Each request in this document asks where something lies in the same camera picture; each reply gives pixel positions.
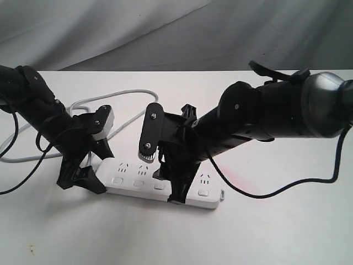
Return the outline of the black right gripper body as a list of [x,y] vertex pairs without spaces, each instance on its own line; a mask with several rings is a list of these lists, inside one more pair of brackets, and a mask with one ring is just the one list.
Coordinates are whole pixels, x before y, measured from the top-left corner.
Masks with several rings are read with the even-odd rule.
[[196,108],[185,105],[181,114],[164,111],[159,149],[168,149],[172,166],[200,164],[212,157],[212,111],[201,117]]

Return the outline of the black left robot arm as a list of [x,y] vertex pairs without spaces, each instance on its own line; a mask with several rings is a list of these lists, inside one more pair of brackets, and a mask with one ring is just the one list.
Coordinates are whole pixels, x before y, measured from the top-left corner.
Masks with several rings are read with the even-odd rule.
[[110,105],[93,113],[70,116],[55,98],[42,76],[29,66],[1,66],[1,110],[19,113],[41,137],[63,156],[57,185],[62,189],[82,187],[95,194],[106,187],[95,175],[92,166],[80,167],[90,152],[101,160],[114,155],[108,144],[108,133],[114,123]]

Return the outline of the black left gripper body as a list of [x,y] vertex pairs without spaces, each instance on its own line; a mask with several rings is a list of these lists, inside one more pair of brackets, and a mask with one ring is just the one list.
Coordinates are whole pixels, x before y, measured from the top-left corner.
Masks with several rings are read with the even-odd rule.
[[94,113],[69,116],[68,113],[63,113],[47,118],[39,127],[38,138],[43,136],[49,142],[44,152],[55,147],[62,155],[56,182],[62,189],[75,186],[72,177],[95,143],[90,134],[93,115]]

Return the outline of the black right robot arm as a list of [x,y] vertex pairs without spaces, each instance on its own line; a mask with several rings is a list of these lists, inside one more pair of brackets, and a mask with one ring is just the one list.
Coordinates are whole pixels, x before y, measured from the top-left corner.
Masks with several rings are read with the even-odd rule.
[[300,179],[295,185],[337,180],[343,141],[352,127],[352,80],[309,70],[286,75],[254,61],[250,66],[269,80],[259,87],[242,81],[230,85],[218,105],[200,118],[190,106],[176,115],[158,103],[150,105],[149,113],[158,120],[161,163],[154,176],[170,181],[169,202],[185,202],[202,161],[252,140],[337,137],[332,177]]

